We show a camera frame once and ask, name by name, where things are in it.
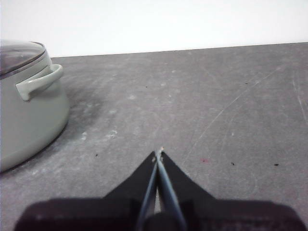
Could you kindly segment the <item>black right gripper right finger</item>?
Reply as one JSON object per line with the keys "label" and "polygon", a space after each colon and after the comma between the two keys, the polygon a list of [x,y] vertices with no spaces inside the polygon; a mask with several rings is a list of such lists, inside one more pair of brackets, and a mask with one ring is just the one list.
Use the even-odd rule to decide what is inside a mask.
{"label": "black right gripper right finger", "polygon": [[271,201],[217,199],[192,181],[165,153],[163,166],[189,231],[304,231],[289,206]]}

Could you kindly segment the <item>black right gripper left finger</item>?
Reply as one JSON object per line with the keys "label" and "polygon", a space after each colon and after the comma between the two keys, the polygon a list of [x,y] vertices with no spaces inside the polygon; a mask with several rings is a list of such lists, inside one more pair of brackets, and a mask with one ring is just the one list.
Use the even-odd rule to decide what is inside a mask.
{"label": "black right gripper left finger", "polygon": [[155,184],[155,153],[104,197],[53,198],[28,206],[16,231],[132,231]]}

